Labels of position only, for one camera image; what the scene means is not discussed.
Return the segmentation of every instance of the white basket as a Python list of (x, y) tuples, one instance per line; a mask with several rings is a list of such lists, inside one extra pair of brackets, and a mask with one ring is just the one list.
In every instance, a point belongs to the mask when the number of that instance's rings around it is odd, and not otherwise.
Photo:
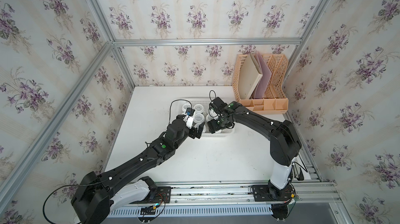
[[(184, 100), (188, 100), (192, 104), (193, 107), (196, 104), (203, 105), (204, 106), (203, 115), (204, 115), (204, 117), (207, 116), (208, 109), (209, 109), (210, 102), (211, 102), (208, 97), (204, 97), (204, 98), (183, 98), (183, 99)], [(180, 107), (179, 107), (179, 109), (180, 109), (183, 106), (183, 104), (186, 103), (186, 102), (185, 101), (179, 101), (179, 102), (181, 102)], [(226, 137), (228, 135), (231, 135), (233, 132), (235, 132), (234, 128), (232, 128), (232, 129), (226, 128), (226, 129), (221, 130), (221, 133), (211, 134), (210, 131), (208, 130), (208, 126), (207, 126), (207, 130), (206, 130), (205, 133), (202, 134), (202, 137)]]

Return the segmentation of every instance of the wire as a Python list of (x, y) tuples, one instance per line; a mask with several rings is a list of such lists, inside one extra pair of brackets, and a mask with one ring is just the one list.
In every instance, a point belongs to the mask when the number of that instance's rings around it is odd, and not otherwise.
[(57, 190), (59, 190), (59, 189), (61, 189), (61, 188), (64, 188), (64, 187), (87, 187), (87, 186), (97, 185), (97, 184), (103, 183), (103, 182), (105, 182), (105, 181), (107, 181), (107, 180), (104, 180), (104, 181), (101, 181), (101, 182), (92, 183), (92, 184), (86, 184), (86, 185), (70, 184), (70, 185), (64, 185), (64, 186), (62, 186), (62, 187), (57, 188), (56, 190), (54, 190), (53, 192), (51, 192), (50, 195), (49, 195), (49, 196), (46, 198), (46, 200), (44, 200), (44, 202), (43, 202), (43, 209), (42, 209), (42, 211), (43, 211), (43, 216), (44, 216), (44, 218), (45, 218), (49, 223), (51, 223), (51, 224), (57, 224), (57, 223), (54, 223), (54, 222), (50, 221), (50, 220), (47, 218), (46, 213), (44, 212), (44, 206), (46, 205), (47, 200), (48, 200), (48, 199), (50, 198), (50, 196), (52, 196), (52, 195), (54, 194), (54, 192), (56, 192)]
[(171, 105), (170, 105), (170, 117), (169, 117), (169, 120), (168, 120), (168, 125), (170, 125), (170, 123), (171, 123), (171, 107), (172, 107), (172, 105), (173, 105), (173, 102), (176, 102), (176, 101), (187, 101), (188, 103), (190, 103), (190, 107), (193, 109), (192, 103), (189, 102), (188, 100), (185, 100), (185, 99), (177, 99), (177, 100), (172, 101), (172, 102), (171, 102)]
[(214, 96), (215, 96), (215, 98), (217, 98), (217, 94), (215, 93), (215, 91), (210, 90), (210, 93), (208, 94), (208, 96), (210, 97), (210, 101), (212, 101), (212, 100), (211, 100), (211, 92), (214, 92)]

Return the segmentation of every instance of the wall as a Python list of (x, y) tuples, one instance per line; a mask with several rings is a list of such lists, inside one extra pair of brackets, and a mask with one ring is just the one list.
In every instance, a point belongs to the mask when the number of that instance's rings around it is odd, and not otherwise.
[[(105, 41), (85, 0), (0, 0), (0, 5), (2, 183)], [(50, 192), (101, 170), (129, 95), (118, 66), (107, 57), (2, 223), (43, 223), (41, 206)], [(74, 190), (50, 198), (46, 212), (51, 220), (73, 221), (68, 202)]]
[(319, 0), (99, 0), (116, 39), (295, 37)]
[(289, 110), (354, 223), (398, 223), (400, 0), (332, 0), (285, 82)]
[(135, 85), (232, 85), (238, 54), (255, 50), (290, 57), (294, 45), (125, 47)]

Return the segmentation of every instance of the jar lid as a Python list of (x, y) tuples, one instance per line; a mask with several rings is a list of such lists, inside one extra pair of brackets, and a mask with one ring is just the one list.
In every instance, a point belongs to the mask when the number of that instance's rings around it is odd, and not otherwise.
[(204, 106), (201, 105), (201, 104), (196, 104), (196, 105), (194, 106), (194, 110), (195, 110), (195, 113), (203, 113), (203, 111), (204, 111)]
[(196, 113), (194, 114), (194, 120), (193, 122), (199, 123), (199, 122), (204, 122), (204, 116), (202, 113)]
[(189, 107), (190, 107), (190, 103), (188, 103), (188, 102), (184, 103), (183, 106), (182, 106), (182, 111), (186, 112), (186, 109), (189, 108)]

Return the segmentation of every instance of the table surface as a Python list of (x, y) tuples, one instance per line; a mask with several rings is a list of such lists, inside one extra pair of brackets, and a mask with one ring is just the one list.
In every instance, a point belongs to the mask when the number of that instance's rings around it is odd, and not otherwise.
[[(146, 148), (145, 141), (152, 142), (166, 130), (173, 100), (208, 98), (210, 90), (226, 103), (235, 100), (231, 86), (135, 87), (106, 171), (137, 156)], [(172, 119), (180, 114), (183, 103), (173, 103)], [(284, 121), (282, 114), (265, 116)], [(236, 124), (235, 132), (227, 137), (187, 138), (167, 162), (140, 177), (150, 176), (155, 182), (250, 181), (269, 180), (272, 171), (270, 142), (258, 132)]]

